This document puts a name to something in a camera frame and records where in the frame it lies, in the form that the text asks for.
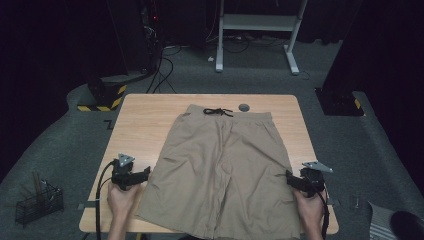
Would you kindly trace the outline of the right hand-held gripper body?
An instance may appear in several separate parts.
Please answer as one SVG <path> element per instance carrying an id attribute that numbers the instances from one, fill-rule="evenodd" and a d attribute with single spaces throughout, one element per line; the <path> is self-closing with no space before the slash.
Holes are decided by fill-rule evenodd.
<path id="1" fill-rule="evenodd" d="M 333 169 L 319 162 L 304 162 L 304 168 L 300 170 L 300 176 L 305 182 L 305 188 L 302 193 L 306 197 L 312 197 L 316 193 L 322 192 L 325 189 L 325 180 L 323 173 L 332 173 Z"/>

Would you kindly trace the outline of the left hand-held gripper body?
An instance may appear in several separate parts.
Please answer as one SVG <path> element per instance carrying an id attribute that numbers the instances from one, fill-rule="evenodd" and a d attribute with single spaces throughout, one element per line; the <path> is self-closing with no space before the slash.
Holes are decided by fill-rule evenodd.
<path id="1" fill-rule="evenodd" d="M 126 191 L 129 187 L 129 176 L 132 174 L 134 157 L 119 153 L 118 158 L 113 160 L 112 183 L 121 190 Z"/>

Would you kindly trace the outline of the khaki shorts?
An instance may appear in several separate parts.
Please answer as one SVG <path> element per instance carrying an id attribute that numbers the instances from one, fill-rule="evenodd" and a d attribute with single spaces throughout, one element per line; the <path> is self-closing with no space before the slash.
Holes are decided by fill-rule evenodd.
<path id="1" fill-rule="evenodd" d="M 140 219 L 198 238 L 285 240 L 300 235 L 287 150 L 270 113 L 205 115 L 173 123 L 149 177 Z"/>

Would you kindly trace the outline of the person's right hand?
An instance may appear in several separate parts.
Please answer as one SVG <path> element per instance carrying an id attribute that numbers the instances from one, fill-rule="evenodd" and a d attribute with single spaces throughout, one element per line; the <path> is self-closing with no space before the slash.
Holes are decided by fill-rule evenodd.
<path id="1" fill-rule="evenodd" d="M 294 191 L 294 196 L 300 218 L 306 223 L 319 223 L 325 212 L 321 198 L 318 195 L 307 198 L 299 190 Z"/>

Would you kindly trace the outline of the person's left hand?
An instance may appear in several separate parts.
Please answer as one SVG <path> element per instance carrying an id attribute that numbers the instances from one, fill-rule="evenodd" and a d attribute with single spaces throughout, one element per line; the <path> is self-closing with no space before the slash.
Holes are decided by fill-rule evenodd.
<path id="1" fill-rule="evenodd" d="M 140 185 L 131 186 L 128 190 L 122 190 L 113 183 L 108 185 L 107 201 L 114 218 L 129 216 L 140 190 Z"/>

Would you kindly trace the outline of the grey striped cloth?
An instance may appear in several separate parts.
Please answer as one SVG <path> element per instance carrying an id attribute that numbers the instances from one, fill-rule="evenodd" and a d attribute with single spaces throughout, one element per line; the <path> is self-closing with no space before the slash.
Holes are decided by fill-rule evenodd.
<path id="1" fill-rule="evenodd" d="M 398 240 L 390 226 L 390 220 L 394 212 L 373 203 L 369 203 L 369 205 L 372 212 L 369 231 L 370 240 Z"/>

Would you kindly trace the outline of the black yellow striped stand base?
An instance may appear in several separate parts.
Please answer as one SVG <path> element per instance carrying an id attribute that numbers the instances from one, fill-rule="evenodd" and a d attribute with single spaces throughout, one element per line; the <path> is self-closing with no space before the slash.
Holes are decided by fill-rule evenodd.
<path id="1" fill-rule="evenodd" d="M 125 84 L 109 84 L 100 78 L 92 78 L 77 103 L 77 109 L 82 112 L 114 111 L 121 103 L 125 90 Z"/>

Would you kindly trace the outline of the dark equipment rack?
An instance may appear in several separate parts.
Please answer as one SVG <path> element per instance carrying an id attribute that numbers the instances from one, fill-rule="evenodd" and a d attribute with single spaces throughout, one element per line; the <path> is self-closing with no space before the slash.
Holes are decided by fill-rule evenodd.
<path id="1" fill-rule="evenodd" d="M 154 0 L 107 0 L 126 71 L 150 75 L 161 49 Z"/>

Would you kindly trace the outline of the black shorts drawstring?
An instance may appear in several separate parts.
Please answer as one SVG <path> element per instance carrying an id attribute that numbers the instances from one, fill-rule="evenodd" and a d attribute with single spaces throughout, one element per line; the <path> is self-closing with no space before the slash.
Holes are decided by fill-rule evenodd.
<path id="1" fill-rule="evenodd" d="M 216 108 L 216 109 L 211 109 L 211 108 L 205 108 L 203 109 L 203 113 L 205 115 L 225 115 L 228 117 L 234 117 L 232 115 L 233 111 L 229 110 L 229 109 L 223 109 L 223 108 Z"/>

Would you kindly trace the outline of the white metal desk frame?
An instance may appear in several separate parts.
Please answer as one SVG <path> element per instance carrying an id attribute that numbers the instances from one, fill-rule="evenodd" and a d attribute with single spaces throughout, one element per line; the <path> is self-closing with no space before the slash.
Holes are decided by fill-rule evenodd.
<path id="1" fill-rule="evenodd" d="M 303 20 L 308 0 L 300 0 L 298 13 L 293 16 L 279 15 L 246 15 L 226 14 L 224 12 L 225 0 L 220 0 L 218 43 L 215 59 L 215 71 L 220 73 L 224 69 L 224 31 L 225 30 L 252 30 L 252 31 L 276 31 L 290 32 L 289 43 L 283 46 L 290 71 L 293 75 L 299 75 L 300 70 L 296 63 L 293 48 Z"/>

